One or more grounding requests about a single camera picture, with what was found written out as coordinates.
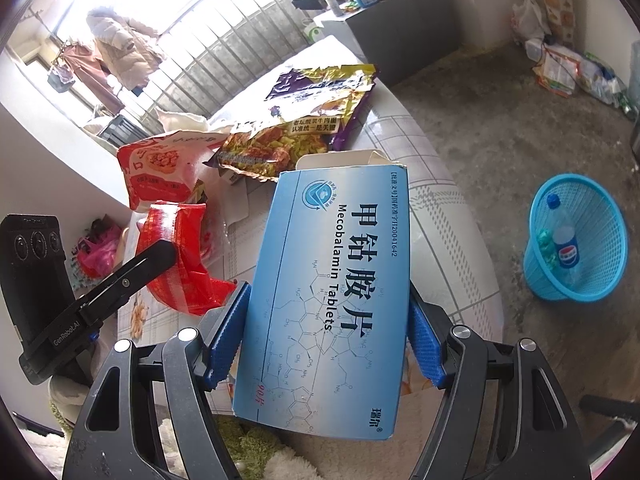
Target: blue bottle cap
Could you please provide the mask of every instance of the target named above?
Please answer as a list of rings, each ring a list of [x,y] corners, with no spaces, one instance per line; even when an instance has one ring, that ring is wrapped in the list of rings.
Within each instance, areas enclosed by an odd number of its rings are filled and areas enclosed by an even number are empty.
[[[560,197],[555,193],[551,193],[546,197],[546,204],[549,209],[558,209],[560,207]]]

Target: concrete floor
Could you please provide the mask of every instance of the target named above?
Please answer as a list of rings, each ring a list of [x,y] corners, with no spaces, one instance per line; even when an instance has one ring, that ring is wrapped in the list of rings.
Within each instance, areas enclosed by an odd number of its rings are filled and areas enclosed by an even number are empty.
[[[536,84],[533,63],[508,45],[454,54],[392,90],[431,139],[462,190],[494,261],[505,307],[504,341],[535,339],[589,442],[607,421],[583,415],[583,394],[640,399],[640,177],[632,173],[631,122],[585,93],[570,99]],[[602,184],[625,216],[625,276],[593,304],[545,303],[522,275],[529,207],[558,173]]]

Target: circular blue logo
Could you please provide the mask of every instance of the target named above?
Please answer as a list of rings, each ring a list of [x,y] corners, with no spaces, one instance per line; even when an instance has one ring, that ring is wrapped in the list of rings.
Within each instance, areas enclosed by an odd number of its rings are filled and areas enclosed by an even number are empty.
[[[328,180],[317,180],[305,187],[302,202],[311,209],[325,209],[333,201],[335,184]]]

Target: beige puffer jacket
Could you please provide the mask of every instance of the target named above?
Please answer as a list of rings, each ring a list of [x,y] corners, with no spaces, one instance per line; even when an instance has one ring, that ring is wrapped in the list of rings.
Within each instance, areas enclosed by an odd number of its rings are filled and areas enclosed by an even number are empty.
[[[158,32],[144,23],[120,16],[109,7],[90,10],[86,22],[107,68],[127,90],[146,86],[149,75],[166,59],[150,44]]]

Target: plastic basket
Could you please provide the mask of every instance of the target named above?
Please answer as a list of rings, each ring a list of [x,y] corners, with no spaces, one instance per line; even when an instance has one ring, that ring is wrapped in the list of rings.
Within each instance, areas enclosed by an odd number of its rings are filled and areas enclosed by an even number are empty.
[[[546,197],[556,193],[572,216],[580,251],[580,279],[573,288],[562,284],[543,260],[538,232],[548,228]],[[524,254],[524,276],[529,288],[543,300],[587,303],[609,294],[625,271],[628,241],[625,222],[611,195],[599,184],[578,174],[561,174],[543,184],[529,215],[529,243]]]

